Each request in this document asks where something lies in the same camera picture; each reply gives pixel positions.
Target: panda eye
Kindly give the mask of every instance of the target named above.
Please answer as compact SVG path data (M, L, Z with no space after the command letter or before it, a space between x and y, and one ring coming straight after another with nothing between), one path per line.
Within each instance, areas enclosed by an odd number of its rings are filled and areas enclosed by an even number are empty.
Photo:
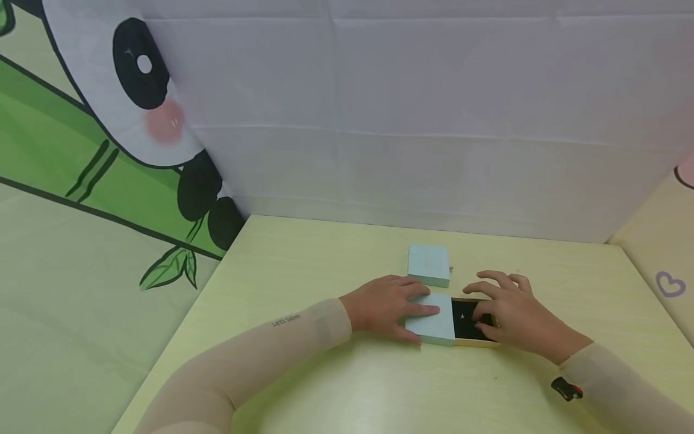
M169 71L144 21L128 18L113 34L113 63L123 90L145 110L164 103Z

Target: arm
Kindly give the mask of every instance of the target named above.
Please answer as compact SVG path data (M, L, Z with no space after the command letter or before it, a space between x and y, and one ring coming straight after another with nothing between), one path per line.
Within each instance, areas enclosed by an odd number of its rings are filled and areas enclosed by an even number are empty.
M586 410L619 433L694 433L694 416L643 380L632 368L590 338L573 330L542 306L530 282L518 274L480 272L467 294L482 292L473 319L495 315L499 327L479 323L490 339L539 354L559 366L562 376L584 392Z
M694 416L643 380L629 365L590 344L559 368L584 391L584 407L619 433L694 433Z
M136 434L228 433L232 416L254 394L314 354L370 331L420 343L397 325L433 306L407 299L427 294L418 280L385 276L338 299L252 328L192 358L174 372L145 412Z

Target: light blue box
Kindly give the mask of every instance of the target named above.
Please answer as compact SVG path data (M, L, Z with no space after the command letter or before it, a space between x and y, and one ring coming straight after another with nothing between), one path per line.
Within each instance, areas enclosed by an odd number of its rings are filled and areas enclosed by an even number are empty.
M411 243L407 256L407 275L417 277L425 285L448 287L448 249L443 246Z
M418 295L410 301L419 304L438 306L440 311L428 317L407 317L405 328L422 338L427 344L445 345L452 347L455 341L453 328L453 304L449 294Z

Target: table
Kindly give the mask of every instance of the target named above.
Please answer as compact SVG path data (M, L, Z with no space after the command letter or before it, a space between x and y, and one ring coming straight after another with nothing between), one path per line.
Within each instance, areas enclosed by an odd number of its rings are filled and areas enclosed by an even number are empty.
M528 276L569 325L694 410L694 351L616 246L252 216L123 414L132 433L167 377L230 336L384 274L410 242L448 247L459 295L475 272ZM369 336L312 358L260 393L234 433L593 433L549 388L550 363L507 347L420 349Z

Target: beige arm sleeve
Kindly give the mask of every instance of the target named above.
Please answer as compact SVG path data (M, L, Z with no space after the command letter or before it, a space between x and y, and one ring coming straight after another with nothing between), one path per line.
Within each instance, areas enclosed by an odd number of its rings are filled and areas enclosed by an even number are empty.
M694 417L643 380L606 348L593 343L561 366L583 389L586 409L616 433L694 433Z
M174 372L145 412L137 434L226 434L234 411L290 367L352 333L338 299L252 328Z

